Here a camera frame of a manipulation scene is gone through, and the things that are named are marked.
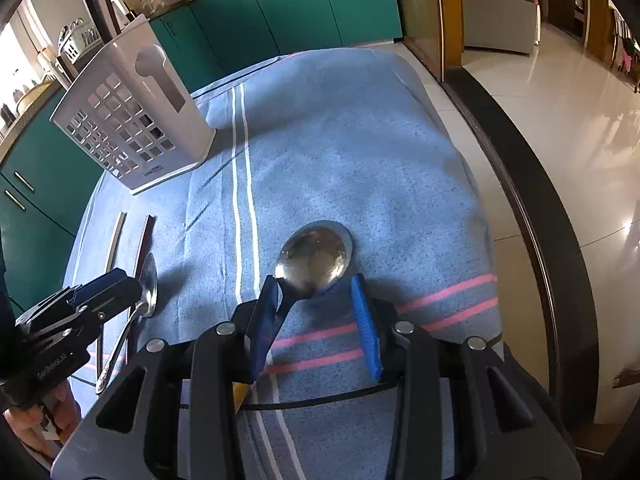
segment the metal spoon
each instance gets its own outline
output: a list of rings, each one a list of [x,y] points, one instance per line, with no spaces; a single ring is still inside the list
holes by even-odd
[[[326,293],[344,276],[352,253],[351,235],[338,222],[312,222],[291,235],[280,251],[273,271],[282,289],[274,338],[297,301]]]
[[[136,303],[136,307],[133,314],[127,319],[127,323],[124,325],[122,332],[116,340],[116,344],[109,355],[104,370],[100,374],[97,382],[95,383],[95,393],[100,395],[109,384],[109,379],[113,373],[116,362],[118,361],[118,355],[122,350],[122,345],[127,339],[129,330],[133,325],[133,322],[138,318],[151,317],[156,310],[156,303],[158,300],[158,270],[156,269],[156,260],[152,253],[149,253],[145,258],[145,263],[142,266],[142,273],[140,274],[140,285],[142,286],[142,298]]]

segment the hand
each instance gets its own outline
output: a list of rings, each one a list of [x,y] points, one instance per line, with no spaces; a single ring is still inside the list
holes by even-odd
[[[56,386],[52,393],[58,400],[52,410],[53,419],[57,427],[62,430],[59,437],[64,444],[80,423],[80,406],[74,399],[68,381]],[[31,406],[28,410],[10,408],[4,412],[4,418],[9,427],[24,444],[49,458],[55,458],[40,434],[39,427],[43,417],[39,406]]]

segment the blue tablecloth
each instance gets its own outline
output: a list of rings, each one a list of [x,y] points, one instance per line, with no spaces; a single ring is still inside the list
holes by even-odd
[[[119,211],[127,218],[115,264],[132,273],[143,220],[156,216],[159,307],[139,325],[139,346],[153,337],[195,338],[228,319],[236,304],[256,297],[287,237],[318,219],[350,230],[350,275],[363,272],[373,296],[392,301],[403,317],[451,341],[499,335],[492,236],[473,177],[404,60],[364,49],[306,52],[246,69],[194,97],[218,130],[208,160],[139,196],[103,175],[66,273],[66,284],[102,273]],[[106,326],[105,352],[125,318]],[[249,400],[308,399],[371,384],[348,284],[296,305],[270,363]],[[93,358],[78,376],[95,382]],[[93,389],[72,383],[86,412]],[[248,478],[383,478],[395,404],[391,390],[239,415]]]

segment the white stripe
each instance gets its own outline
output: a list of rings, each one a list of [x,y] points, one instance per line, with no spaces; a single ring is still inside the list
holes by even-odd
[[[238,210],[238,168],[236,167],[236,142],[238,134],[236,133],[236,88],[231,89],[231,112],[233,115],[233,132],[234,144],[231,150],[231,167],[234,174],[234,219],[236,220],[236,304],[242,303],[240,297],[240,286],[242,285],[242,247],[240,245],[240,211]]]
[[[244,89],[242,88],[242,85],[240,87],[240,91],[241,91],[241,102],[242,102],[242,118],[244,119],[244,137],[245,139],[248,138],[248,131],[246,128],[246,117],[244,114]],[[241,244],[240,244],[240,212],[238,211],[238,172],[236,169],[236,143],[238,140],[238,135],[236,133],[236,88],[233,87],[231,89],[231,97],[233,99],[233,105],[232,105],[232,115],[233,115],[233,133],[234,133],[234,143],[233,143],[233,150],[231,153],[232,156],[232,167],[233,167],[233,173],[234,173],[234,218],[236,220],[236,268],[238,270],[238,272],[236,272],[236,302],[238,304],[242,303],[242,295],[240,293],[240,288],[241,288],[241,282],[242,282],[242,252],[241,252]],[[253,204],[253,197],[250,194],[250,182],[251,182],[251,177],[250,177],[250,173],[249,173],[249,165],[248,165],[248,152],[247,152],[247,141],[245,140],[245,144],[244,144],[244,148],[245,148],[245,157],[247,160],[247,193],[248,196],[251,197],[251,200],[249,202],[250,204],[250,210],[253,211],[252,213],[252,227],[257,225],[255,222],[255,211],[254,211],[254,204]],[[253,232],[253,238],[254,238],[254,269],[256,267],[258,267],[258,263],[257,260],[255,258],[255,255],[257,254],[257,228],[255,229],[255,231]],[[252,396],[254,399],[254,402],[257,404],[258,403],[258,393],[256,391],[257,386],[254,384],[254,387],[252,388]],[[276,457],[273,454],[273,448],[271,447],[271,442],[269,441],[269,435],[267,434],[267,429],[264,427],[264,421],[262,420],[262,414],[260,412],[255,412],[255,418],[258,422],[258,428],[260,429],[260,436],[262,437],[262,442],[264,444],[264,449],[266,449],[267,451],[267,456],[269,457],[269,464],[271,464],[271,470],[273,471],[273,474],[276,477],[276,480],[282,480],[282,475],[280,473],[280,469],[278,468],[278,464],[276,462]]]
[[[251,215],[252,240],[254,243],[254,293],[255,293],[255,297],[257,298],[258,296],[260,296],[260,254],[258,252],[258,226],[257,226],[256,217],[255,217],[254,194],[252,193],[252,188],[251,188],[252,179],[251,179],[251,163],[249,159],[249,126],[246,121],[246,109],[244,108],[244,84],[243,83],[240,83],[240,105],[242,107],[242,122],[244,125],[244,160],[246,162],[245,164],[246,165],[246,196],[247,196],[247,200],[249,201],[249,214]],[[269,362],[272,362],[270,350],[267,354],[267,359]],[[273,390],[273,402],[280,402],[278,380],[274,374],[270,374],[269,377],[271,379],[271,388]],[[255,388],[254,388],[254,402],[256,403],[258,402],[258,397],[255,391]],[[300,459],[298,458],[296,445],[293,443],[291,433],[289,432],[287,423],[285,422],[284,416],[282,415],[282,410],[276,410],[276,418],[278,419],[278,424],[280,425],[280,429],[282,430],[284,439],[287,442],[287,447],[289,448],[289,454],[291,455],[291,461],[293,462],[293,467],[296,469],[296,473],[298,474],[298,479],[306,480],[305,473],[302,471],[302,465],[300,464]]]
[[[260,296],[260,254],[258,254],[258,222],[255,218],[254,193],[251,187],[251,161],[249,160],[249,126],[246,122],[244,108],[244,83],[240,83],[240,105],[242,107],[242,122],[244,124],[244,161],[246,165],[246,197],[249,202],[251,217],[251,234],[254,244],[254,294]]]

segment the cabinet handle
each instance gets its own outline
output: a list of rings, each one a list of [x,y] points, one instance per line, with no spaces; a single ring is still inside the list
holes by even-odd
[[[17,171],[14,171],[14,175],[15,175],[15,177],[16,177],[16,178],[17,178],[21,183],[23,183],[23,184],[25,185],[25,187],[26,187],[29,191],[31,191],[32,193],[35,193],[35,192],[36,192],[35,188],[34,188],[31,184],[29,184],[29,183],[27,182],[27,179],[26,179],[26,178],[24,178],[20,173],[18,173]]]
[[[166,24],[166,28],[169,30],[169,34],[171,34],[175,38],[174,26],[171,24],[171,22],[164,22],[164,23]]]
[[[20,209],[22,209],[23,213],[27,211],[27,208],[25,208],[25,206],[23,206],[15,196],[9,193],[8,189],[4,190],[4,194],[7,195],[14,202],[15,205],[17,205]]]

